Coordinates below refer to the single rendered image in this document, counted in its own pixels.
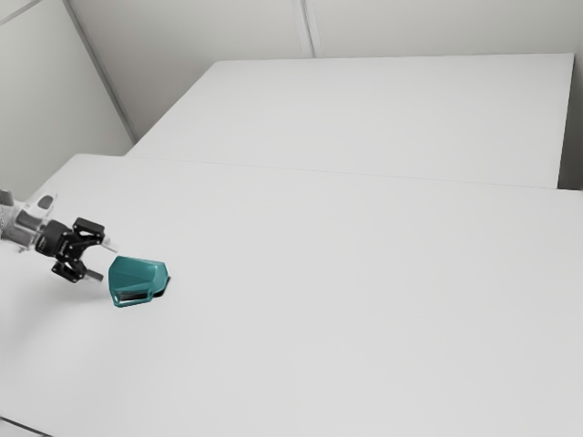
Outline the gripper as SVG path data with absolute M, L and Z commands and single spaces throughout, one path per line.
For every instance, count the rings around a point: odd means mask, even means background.
M 41 229 L 35 251 L 57 259 L 52 272 L 72 283 L 81 280 L 102 282 L 104 276 L 88 269 L 80 259 L 91 247 L 101 246 L 118 253 L 118 245 L 105 232 L 105 227 L 85 218 L 77 218 L 72 228 L 57 220 L 49 220 Z

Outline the teal faceted mug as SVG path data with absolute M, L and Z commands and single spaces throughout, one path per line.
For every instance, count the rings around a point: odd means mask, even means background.
M 114 305 L 124 308 L 161 297 L 170 276 L 162 261 L 117 256 L 108 269 L 107 279 Z

